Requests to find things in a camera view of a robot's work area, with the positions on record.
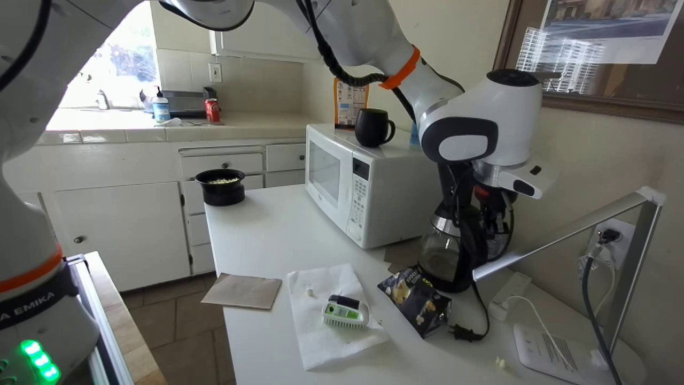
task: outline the backsplash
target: backsplash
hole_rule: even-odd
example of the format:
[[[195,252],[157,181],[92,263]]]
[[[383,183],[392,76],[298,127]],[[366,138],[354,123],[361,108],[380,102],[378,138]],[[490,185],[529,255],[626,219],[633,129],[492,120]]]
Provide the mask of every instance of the backsplash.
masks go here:
[[[305,63],[257,57],[217,57],[198,51],[157,50],[161,85],[168,90],[218,92],[224,111],[305,111]],[[220,63],[223,81],[209,84],[209,61]]]

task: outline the white microwave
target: white microwave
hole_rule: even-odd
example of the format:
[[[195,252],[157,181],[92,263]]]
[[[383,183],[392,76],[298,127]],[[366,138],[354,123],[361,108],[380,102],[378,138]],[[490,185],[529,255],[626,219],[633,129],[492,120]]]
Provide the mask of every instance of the white microwave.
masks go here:
[[[438,167],[409,136],[370,149],[332,123],[306,129],[306,191],[361,248],[427,232],[441,202]]]

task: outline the white countertop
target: white countertop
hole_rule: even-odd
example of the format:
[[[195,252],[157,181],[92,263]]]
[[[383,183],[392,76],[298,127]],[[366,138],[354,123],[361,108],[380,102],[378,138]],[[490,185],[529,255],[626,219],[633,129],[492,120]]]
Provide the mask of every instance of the white countertop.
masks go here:
[[[143,111],[58,111],[39,145],[60,143],[165,143],[217,138],[305,138],[305,113],[226,111],[220,123],[205,120],[155,122]]]
[[[380,318],[392,338],[361,356],[306,371],[288,296],[282,289],[271,313],[224,310],[240,385],[556,382],[517,362],[510,322],[492,318],[486,342],[453,340],[445,327],[421,340],[401,310],[376,289],[389,275],[383,260],[386,251],[360,251],[315,207],[305,185],[249,191],[247,201],[229,207],[205,206],[205,211],[217,274],[284,277],[295,269],[350,263],[370,297],[375,316]],[[484,279],[484,296],[496,292],[508,274],[500,272]],[[568,330],[568,318],[580,316],[536,286],[533,290],[529,296],[534,297],[551,330]],[[519,318],[536,327],[529,307],[519,307]],[[476,330],[484,324],[472,292],[455,296],[452,315],[462,324]],[[508,359],[508,369],[496,368],[496,356]]]

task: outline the picture frame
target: picture frame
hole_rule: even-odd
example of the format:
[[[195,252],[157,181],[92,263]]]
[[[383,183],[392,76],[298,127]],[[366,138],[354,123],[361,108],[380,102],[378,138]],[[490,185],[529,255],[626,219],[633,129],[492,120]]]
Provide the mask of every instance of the picture frame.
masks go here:
[[[684,0],[510,0],[494,68],[536,72],[546,106],[684,123]]]

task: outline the black mug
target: black mug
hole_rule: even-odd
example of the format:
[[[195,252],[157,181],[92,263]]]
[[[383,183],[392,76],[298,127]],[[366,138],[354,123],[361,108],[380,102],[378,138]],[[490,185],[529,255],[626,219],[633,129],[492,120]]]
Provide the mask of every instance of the black mug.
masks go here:
[[[383,108],[360,108],[355,135],[364,148],[378,148],[394,138],[396,123]]]

